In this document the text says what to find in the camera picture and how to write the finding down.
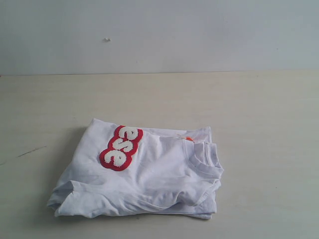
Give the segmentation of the white t-shirt red lettering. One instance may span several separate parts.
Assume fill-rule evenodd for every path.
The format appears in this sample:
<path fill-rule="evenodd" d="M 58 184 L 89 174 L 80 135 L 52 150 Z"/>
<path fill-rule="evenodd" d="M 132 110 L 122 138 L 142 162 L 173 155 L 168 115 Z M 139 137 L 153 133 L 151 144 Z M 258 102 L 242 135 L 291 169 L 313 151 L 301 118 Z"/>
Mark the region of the white t-shirt red lettering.
<path fill-rule="evenodd" d="M 56 216 L 150 213 L 209 220 L 222 173 L 210 127 L 138 128 L 93 119 L 47 205 Z"/>

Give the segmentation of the orange clothing tag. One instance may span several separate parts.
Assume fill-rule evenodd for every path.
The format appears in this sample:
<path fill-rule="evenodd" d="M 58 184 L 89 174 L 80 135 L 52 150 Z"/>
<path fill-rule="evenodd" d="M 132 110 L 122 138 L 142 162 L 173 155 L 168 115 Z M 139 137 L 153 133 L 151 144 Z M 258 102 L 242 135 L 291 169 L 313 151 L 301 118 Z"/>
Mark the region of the orange clothing tag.
<path fill-rule="evenodd" d="M 194 139 L 193 139 L 191 136 L 181 135 L 181 134 L 177 134 L 176 136 L 177 136 L 178 138 L 180 138 L 180 139 L 194 142 Z"/>

